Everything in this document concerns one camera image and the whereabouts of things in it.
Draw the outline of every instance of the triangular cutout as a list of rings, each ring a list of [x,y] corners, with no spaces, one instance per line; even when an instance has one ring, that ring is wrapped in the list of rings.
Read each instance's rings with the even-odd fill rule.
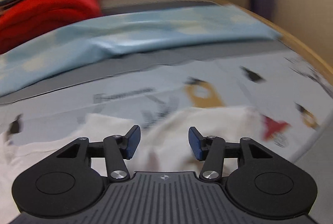
[[[73,144],[66,151],[62,152],[57,158],[75,158],[79,152],[80,144]]]
[[[254,144],[249,144],[249,147],[253,158],[273,158],[269,153]]]

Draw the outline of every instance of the silver screw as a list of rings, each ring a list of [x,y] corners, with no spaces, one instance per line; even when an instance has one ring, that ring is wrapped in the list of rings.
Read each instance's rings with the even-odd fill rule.
[[[216,179],[219,173],[214,170],[208,170],[203,173],[203,177],[206,179]]]
[[[111,172],[111,177],[114,179],[123,179],[127,176],[127,172],[123,170],[115,170]]]

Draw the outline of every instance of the light blue fabric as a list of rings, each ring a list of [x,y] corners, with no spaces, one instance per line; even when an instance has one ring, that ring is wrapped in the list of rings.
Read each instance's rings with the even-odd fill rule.
[[[280,34],[235,6],[200,6],[90,19],[0,56],[0,95],[116,55]]]

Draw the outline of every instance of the purple object on wall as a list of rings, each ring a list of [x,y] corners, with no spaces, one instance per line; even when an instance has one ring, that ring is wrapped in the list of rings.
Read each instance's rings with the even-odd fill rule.
[[[275,0],[251,0],[250,11],[272,21],[275,9]]]

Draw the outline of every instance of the red blanket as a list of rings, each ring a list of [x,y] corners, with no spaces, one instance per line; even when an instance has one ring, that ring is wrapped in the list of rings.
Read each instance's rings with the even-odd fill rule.
[[[0,54],[56,28],[101,15],[97,0],[24,0],[0,17]]]

